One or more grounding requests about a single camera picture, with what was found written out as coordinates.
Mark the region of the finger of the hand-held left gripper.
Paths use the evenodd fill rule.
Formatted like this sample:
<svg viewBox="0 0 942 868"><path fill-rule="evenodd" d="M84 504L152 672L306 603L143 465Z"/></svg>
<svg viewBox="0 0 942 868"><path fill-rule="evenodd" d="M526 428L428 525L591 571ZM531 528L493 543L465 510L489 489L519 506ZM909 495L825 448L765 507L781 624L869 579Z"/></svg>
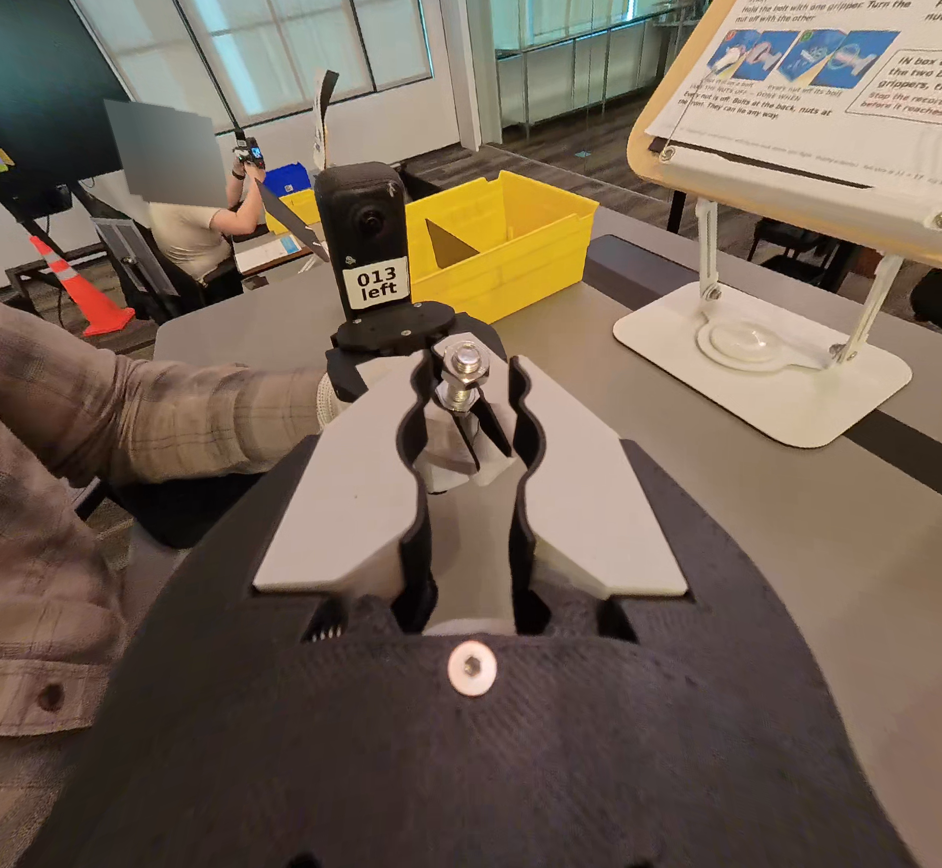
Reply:
<svg viewBox="0 0 942 868"><path fill-rule="evenodd" d="M364 385L351 402L351 464L361 477L477 473L453 413L441 404L440 361L431 355L356 358L352 378Z"/></svg>
<svg viewBox="0 0 942 868"><path fill-rule="evenodd" d="M481 398L488 403L496 416L503 434L512 443L517 415L509 397L509 366L501 357L490 357L488 377L479 386L479 391ZM477 424L474 448L480 465L479 472L472 477L476 485L491 485L504 474L520 468L519 458L513 450L510 456L504 455L484 434L483 425L475 416L472 417L472 422Z"/></svg>

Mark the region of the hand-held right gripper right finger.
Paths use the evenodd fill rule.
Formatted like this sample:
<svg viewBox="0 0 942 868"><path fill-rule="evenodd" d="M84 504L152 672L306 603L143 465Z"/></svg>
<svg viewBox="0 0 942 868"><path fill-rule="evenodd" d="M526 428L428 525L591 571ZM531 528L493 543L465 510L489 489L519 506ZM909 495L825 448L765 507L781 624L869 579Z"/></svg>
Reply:
<svg viewBox="0 0 942 868"><path fill-rule="evenodd" d="M682 598L689 583L618 434L529 358L509 363L512 449L524 463L509 536L515 631L549 621L537 584L597 602Z"/></svg>

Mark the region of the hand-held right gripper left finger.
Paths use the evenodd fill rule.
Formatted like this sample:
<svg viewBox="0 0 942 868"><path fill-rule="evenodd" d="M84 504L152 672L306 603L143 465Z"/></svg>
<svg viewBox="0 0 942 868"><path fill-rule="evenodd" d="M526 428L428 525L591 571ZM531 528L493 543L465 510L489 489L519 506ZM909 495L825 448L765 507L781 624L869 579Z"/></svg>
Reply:
<svg viewBox="0 0 942 868"><path fill-rule="evenodd" d="M260 593L374 596L419 634L437 603L425 483L429 352L392 358L326 425L253 578Z"/></svg>

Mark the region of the silver hex bolt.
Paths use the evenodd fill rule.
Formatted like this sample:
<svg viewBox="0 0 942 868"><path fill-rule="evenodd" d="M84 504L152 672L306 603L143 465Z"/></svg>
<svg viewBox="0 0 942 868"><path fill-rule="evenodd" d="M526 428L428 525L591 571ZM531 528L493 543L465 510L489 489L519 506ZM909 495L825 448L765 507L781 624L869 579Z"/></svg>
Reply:
<svg viewBox="0 0 942 868"><path fill-rule="evenodd" d="M477 400L477 381L464 384L444 373L442 367L440 383L435 391L440 406L453 413L462 413L470 410Z"/></svg>

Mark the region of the person's left forearm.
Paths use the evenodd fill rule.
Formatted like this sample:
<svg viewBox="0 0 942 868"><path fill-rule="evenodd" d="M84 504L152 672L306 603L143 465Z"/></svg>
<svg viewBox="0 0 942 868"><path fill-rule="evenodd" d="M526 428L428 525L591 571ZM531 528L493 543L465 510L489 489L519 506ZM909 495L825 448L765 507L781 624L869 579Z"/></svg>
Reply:
<svg viewBox="0 0 942 868"><path fill-rule="evenodd" d="M2 499L268 469L320 431L323 372L132 359L2 306Z"/></svg>

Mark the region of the person's left hand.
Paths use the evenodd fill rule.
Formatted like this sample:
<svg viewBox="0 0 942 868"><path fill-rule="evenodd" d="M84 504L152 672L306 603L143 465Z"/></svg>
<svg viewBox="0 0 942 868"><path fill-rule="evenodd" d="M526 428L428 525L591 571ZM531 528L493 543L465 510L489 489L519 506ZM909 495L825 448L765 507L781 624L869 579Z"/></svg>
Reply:
<svg viewBox="0 0 942 868"><path fill-rule="evenodd" d="M350 403L340 398L327 372L320 378L315 393L315 411L317 431L322 433L326 426L336 420Z"/></svg>

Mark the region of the small yellow bin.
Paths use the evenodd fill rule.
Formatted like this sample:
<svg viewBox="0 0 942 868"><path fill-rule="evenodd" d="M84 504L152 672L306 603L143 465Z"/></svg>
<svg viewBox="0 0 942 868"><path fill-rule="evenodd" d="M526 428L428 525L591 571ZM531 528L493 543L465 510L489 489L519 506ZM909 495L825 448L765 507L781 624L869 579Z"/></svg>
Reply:
<svg viewBox="0 0 942 868"><path fill-rule="evenodd" d="M267 195L263 195L265 206L265 224L268 230L273 233L291 232L291 229L287 228L274 215L274 210L270 206L270 201L273 198L274 195L272 192L268 192ZM278 202L291 210L294 215L297 215L300 220L305 223L305 225L314 225L321 221L312 188L303 189L298 192L281 196L278 198Z"/></svg>

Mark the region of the small blue bin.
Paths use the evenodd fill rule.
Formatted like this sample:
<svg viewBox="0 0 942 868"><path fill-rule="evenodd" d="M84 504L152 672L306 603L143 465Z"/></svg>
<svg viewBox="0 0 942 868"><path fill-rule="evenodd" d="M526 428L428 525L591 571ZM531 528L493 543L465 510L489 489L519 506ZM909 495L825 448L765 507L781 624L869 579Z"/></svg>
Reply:
<svg viewBox="0 0 942 868"><path fill-rule="evenodd" d="M278 168L267 169L263 184L278 198L298 194L312 188L310 174L302 163L291 163Z"/></svg>

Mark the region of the yellow plastic bin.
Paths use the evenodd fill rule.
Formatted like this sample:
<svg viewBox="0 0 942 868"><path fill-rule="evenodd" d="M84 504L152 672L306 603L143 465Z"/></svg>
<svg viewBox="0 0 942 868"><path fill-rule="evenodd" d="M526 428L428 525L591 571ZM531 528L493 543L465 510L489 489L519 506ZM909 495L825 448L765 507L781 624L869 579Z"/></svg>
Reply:
<svg viewBox="0 0 942 868"><path fill-rule="evenodd" d="M405 207L412 296L492 324L582 280L597 201L503 170Z"/></svg>

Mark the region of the black padded wrist rest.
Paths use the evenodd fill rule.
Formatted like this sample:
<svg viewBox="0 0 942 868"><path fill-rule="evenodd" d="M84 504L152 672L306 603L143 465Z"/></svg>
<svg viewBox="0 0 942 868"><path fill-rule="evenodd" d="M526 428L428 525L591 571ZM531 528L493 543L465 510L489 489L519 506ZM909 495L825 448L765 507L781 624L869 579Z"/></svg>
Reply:
<svg viewBox="0 0 942 868"><path fill-rule="evenodd" d="M130 484L112 493L117 504L156 542L182 550L198 544L264 475L224 474Z"/></svg>

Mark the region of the framed sign panel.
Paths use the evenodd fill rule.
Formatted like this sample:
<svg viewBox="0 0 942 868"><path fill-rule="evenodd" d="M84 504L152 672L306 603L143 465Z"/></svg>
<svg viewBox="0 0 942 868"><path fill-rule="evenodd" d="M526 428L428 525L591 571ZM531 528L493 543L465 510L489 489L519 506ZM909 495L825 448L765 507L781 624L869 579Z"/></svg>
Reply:
<svg viewBox="0 0 942 868"><path fill-rule="evenodd" d="M182 301L155 251L135 220L91 215L105 245L126 303L139 318L162 325L183 314Z"/></svg>

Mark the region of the orange traffic cone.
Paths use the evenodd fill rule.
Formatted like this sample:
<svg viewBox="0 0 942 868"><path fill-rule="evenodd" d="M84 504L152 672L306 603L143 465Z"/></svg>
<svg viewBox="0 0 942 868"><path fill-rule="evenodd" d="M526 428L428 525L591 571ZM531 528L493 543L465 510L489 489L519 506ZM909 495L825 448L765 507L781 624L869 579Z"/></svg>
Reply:
<svg viewBox="0 0 942 868"><path fill-rule="evenodd" d="M101 337L126 329L135 320L135 309L120 308L105 293L98 290L79 273L52 247L35 234L30 235L30 243L41 255L55 281L75 303L87 321L83 329L85 338Z"/></svg>

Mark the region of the large black display screen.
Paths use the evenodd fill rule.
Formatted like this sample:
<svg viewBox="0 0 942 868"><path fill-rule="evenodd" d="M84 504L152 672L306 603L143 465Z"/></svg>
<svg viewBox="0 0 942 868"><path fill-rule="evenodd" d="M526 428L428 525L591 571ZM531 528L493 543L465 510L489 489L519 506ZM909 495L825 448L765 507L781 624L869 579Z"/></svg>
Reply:
<svg viewBox="0 0 942 868"><path fill-rule="evenodd" d="M106 101L129 96L70 0L1 0L3 194L120 170Z"/></svg>

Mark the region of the black backing sheet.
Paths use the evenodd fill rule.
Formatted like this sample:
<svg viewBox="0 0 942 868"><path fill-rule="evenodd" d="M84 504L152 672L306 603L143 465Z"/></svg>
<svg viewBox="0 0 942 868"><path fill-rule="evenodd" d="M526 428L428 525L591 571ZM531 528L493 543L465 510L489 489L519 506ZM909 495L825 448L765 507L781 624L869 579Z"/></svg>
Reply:
<svg viewBox="0 0 942 868"><path fill-rule="evenodd" d="M815 179L830 184L838 184L857 190L871 190L872 185L865 184L856 180L838 178L832 175L822 175L818 172L807 170L806 168L796 168L791 165L781 165L769 162L763 159L756 159L741 153L731 152L725 149L717 149L709 146L692 144L689 142L677 141L661 136L645 136L646 150L650 155L655 155L662 160L663 164L673 164L678 153L695 153L699 156L709 156L711 158L723 159L726 163L738 166L739 168L749 168L751 170L764 170L776 172L781 175L789 175L804 179Z"/></svg>

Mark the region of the printed instruction sheet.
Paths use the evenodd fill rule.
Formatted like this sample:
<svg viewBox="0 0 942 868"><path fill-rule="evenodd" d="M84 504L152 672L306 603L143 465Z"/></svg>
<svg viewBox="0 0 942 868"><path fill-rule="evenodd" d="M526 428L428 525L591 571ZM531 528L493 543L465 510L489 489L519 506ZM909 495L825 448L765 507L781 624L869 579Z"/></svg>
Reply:
<svg viewBox="0 0 942 868"><path fill-rule="evenodd" d="M735 0L649 136L929 197L941 0Z"/></svg>

